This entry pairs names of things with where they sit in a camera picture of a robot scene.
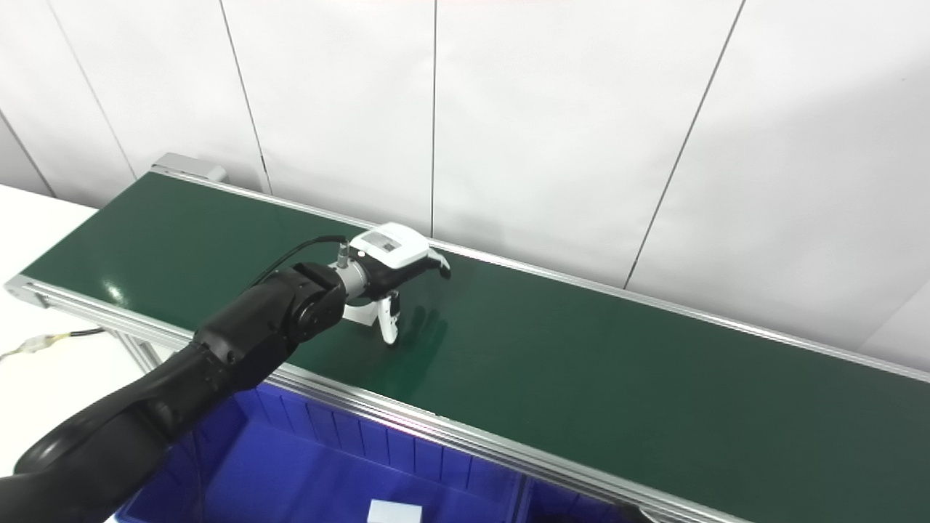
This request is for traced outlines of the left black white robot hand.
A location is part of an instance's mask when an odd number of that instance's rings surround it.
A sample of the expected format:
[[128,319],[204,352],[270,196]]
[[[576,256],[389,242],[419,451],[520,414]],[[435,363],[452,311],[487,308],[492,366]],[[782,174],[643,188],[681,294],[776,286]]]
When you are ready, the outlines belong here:
[[429,270],[437,270],[445,280],[451,278],[445,255],[420,232],[395,222],[382,223],[341,242],[330,267],[346,289],[344,318],[363,325],[377,324],[389,346],[395,346],[399,339],[399,287]]

